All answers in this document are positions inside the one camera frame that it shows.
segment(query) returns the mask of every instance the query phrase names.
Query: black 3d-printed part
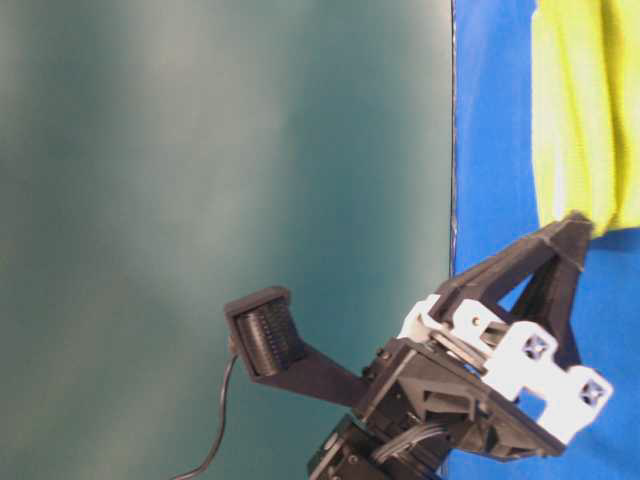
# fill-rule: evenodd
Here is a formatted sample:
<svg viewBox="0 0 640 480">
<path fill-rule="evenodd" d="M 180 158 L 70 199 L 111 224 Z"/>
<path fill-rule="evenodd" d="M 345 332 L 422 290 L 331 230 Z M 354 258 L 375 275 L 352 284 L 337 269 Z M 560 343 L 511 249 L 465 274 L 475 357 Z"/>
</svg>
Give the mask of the black 3d-printed part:
<svg viewBox="0 0 640 480">
<path fill-rule="evenodd" d="M 559 366 L 580 364 L 569 321 L 592 228 L 586 217 L 573 212 L 520 238 L 444 282 L 436 292 L 440 299 L 429 314 L 438 322 L 452 323 L 463 300 L 479 300 L 508 324 L 529 320 L 544 327 L 558 341 L 554 359 Z M 498 302 L 529 275 L 525 290 L 511 311 L 506 311 Z"/>
<path fill-rule="evenodd" d="M 225 306 L 233 344 L 251 379 L 352 407 L 367 384 L 298 336 L 286 288 L 270 287 Z"/>
<path fill-rule="evenodd" d="M 253 368 L 260 376 L 283 372 L 305 356 L 285 298 L 243 313 L 236 322 Z"/>
</svg>

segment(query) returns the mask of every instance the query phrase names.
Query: robotic arm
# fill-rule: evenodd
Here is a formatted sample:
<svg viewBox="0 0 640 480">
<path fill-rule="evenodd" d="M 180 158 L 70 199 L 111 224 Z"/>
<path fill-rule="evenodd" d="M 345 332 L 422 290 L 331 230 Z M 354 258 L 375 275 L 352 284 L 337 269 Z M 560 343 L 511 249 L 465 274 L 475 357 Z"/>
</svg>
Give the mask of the robotic arm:
<svg viewBox="0 0 640 480">
<path fill-rule="evenodd" d="M 253 381 L 351 408 L 309 462 L 311 480 L 437 480 L 454 448 L 558 456 L 613 393 L 580 365 L 569 323 L 590 235 L 574 213 L 447 280 L 361 377 L 302 341 L 282 287 L 225 307 L 232 342 Z M 518 408 L 523 392 L 545 402 L 537 418 Z"/>
</svg>

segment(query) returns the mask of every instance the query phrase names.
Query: blue surface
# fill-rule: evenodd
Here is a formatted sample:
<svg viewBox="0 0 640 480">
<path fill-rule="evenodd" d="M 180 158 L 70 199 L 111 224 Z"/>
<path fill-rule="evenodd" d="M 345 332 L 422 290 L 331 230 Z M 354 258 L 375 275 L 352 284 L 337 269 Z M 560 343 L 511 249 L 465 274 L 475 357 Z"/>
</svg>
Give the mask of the blue surface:
<svg viewBox="0 0 640 480">
<path fill-rule="evenodd" d="M 461 272 L 536 230 L 531 171 L 530 22 L 535 2 L 457 2 L 457 181 Z M 640 428 L 640 232 L 614 232 L 592 243 L 572 321 L 583 361 L 616 391 L 602 416 L 565 455 L 500 464 L 453 455 L 457 479 L 631 479 Z"/>
</svg>

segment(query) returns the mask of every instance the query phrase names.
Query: white plastic mount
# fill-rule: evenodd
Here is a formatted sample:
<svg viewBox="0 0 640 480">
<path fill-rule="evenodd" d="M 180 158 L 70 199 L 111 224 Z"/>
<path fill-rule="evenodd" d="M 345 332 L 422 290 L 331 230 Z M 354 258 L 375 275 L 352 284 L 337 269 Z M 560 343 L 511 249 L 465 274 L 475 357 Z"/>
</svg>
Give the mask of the white plastic mount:
<svg viewBox="0 0 640 480">
<path fill-rule="evenodd" d="M 425 342 L 445 325 L 429 316 L 440 295 L 416 303 L 398 338 Z M 463 300 L 449 331 L 487 358 L 482 381 L 511 401 L 526 390 L 545 402 L 538 425 L 565 445 L 590 425 L 613 394 L 613 387 L 595 370 L 577 365 L 564 370 L 553 360 L 556 339 L 534 322 L 514 322 L 495 349 L 482 340 L 490 323 L 504 323 L 477 300 Z"/>
</svg>

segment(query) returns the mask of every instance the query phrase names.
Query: screw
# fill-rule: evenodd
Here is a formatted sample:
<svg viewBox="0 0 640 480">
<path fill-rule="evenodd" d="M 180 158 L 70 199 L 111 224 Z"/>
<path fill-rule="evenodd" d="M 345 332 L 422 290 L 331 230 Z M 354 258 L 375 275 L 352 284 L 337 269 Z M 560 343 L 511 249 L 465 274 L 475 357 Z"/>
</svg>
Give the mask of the screw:
<svg viewBox="0 0 640 480">
<path fill-rule="evenodd" d="M 593 380 L 589 380 L 580 392 L 580 398 L 590 407 L 595 407 L 602 396 L 604 396 L 604 388 Z"/>
<path fill-rule="evenodd" d="M 527 343 L 524 344 L 522 351 L 527 354 L 527 357 L 533 360 L 539 360 L 544 352 L 547 351 L 549 345 L 543 339 L 537 335 L 532 335 Z"/>
</svg>

